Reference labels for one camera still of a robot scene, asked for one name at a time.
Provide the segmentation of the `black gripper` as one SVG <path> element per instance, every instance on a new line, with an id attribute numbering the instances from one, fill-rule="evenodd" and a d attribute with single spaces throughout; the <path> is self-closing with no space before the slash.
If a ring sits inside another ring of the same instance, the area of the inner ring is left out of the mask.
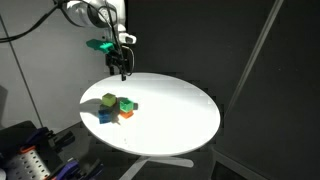
<path id="1" fill-rule="evenodd" d="M 134 69 L 134 52 L 128 46 L 121 46 L 122 53 L 116 50 L 110 51 L 105 56 L 105 64 L 109 68 L 110 75 L 115 75 L 115 68 L 121 74 L 121 81 L 126 81 L 126 74 L 132 74 Z"/>

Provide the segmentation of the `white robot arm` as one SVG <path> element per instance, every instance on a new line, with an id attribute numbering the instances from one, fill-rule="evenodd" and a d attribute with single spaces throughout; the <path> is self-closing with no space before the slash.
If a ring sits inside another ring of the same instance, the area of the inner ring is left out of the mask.
<path id="1" fill-rule="evenodd" d="M 72 25 L 81 28 L 99 28 L 104 31 L 104 39 L 91 39 L 86 42 L 89 48 L 105 55 L 105 64 L 111 75 L 117 67 L 121 80 L 133 73 L 134 63 L 129 63 L 124 50 L 137 38 L 127 32 L 125 0 L 53 0 L 64 17 Z"/>

